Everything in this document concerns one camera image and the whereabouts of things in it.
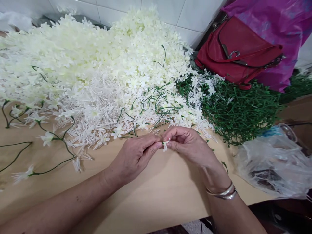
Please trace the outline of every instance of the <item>wooden table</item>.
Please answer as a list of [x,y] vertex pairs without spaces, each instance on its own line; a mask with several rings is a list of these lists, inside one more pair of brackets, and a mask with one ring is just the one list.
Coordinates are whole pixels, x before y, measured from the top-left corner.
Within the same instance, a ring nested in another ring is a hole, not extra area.
[[[98,150],[89,150],[94,161],[84,160],[82,173],[76,173],[69,162],[50,173],[13,185],[11,173],[24,172],[31,164],[35,165],[35,171],[43,172],[70,158],[70,155],[62,142],[52,142],[51,147],[43,147],[43,141],[36,137],[45,133],[38,126],[33,129],[5,129],[2,116],[0,120],[0,145],[33,141],[11,167],[0,173],[0,188],[5,188],[0,193],[0,223],[103,170],[125,141],[117,139]],[[51,124],[43,126],[52,130]],[[273,199],[233,174],[233,154],[220,139],[218,142],[210,140],[208,144],[215,149],[218,159],[226,163],[245,203],[251,205]],[[0,148],[0,168],[8,165],[23,147],[25,145]],[[147,233],[209,215],[205,189],[197,168],[171,150],[158,150],[136,180],[103,202],[73,233]]]

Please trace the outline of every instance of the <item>red handbag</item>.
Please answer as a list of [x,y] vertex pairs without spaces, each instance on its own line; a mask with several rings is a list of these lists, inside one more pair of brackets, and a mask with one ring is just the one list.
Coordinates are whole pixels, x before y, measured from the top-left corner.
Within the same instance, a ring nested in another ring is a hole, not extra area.
[[280,63],[282,48],[268,43],[233,16],[215,25],[195,63],[247,90],[251,88],[251,79]]

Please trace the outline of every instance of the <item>silver bracelet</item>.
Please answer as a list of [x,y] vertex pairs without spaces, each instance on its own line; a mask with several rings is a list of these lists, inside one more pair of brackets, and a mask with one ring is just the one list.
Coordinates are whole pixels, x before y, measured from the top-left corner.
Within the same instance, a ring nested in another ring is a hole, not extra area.
[[208,188],[206,188],[206,192],[211,196],[215,196],[215,197],[222,198],[222,199],[233,199],[235,195],[237,194],[236,188],[232,181],[231,181],[231,185],[229,186],[229,188],[222,193],[213,193]]

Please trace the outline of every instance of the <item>plastic bag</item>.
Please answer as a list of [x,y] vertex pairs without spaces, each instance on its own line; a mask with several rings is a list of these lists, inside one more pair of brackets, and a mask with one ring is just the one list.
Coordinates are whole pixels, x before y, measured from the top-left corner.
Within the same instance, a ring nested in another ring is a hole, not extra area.
[[267,42],[283,46],[284,58],[256,79],[283,92],[297,62],[298,52],[312,32],[311,0],[235,0],[221,9],[236,16]]
[[246,141],[234,163],[240,177],[278,198],[305,199],[312,187],[312,159],[285,136]]
[[32,19],[17,12],[0,12],[0,31],[9,32],[14,27],[27,32],[32,28]]

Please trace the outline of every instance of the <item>purple fabric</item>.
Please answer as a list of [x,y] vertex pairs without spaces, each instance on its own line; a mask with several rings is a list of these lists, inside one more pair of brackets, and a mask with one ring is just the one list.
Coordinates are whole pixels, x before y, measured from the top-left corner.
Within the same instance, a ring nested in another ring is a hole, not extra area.
[[283,46],[285,59],[256,77],[270,89],[283,92],[298,52],[312,32],[312,0],[236,0],[221,9],[236,16],[271,44]]

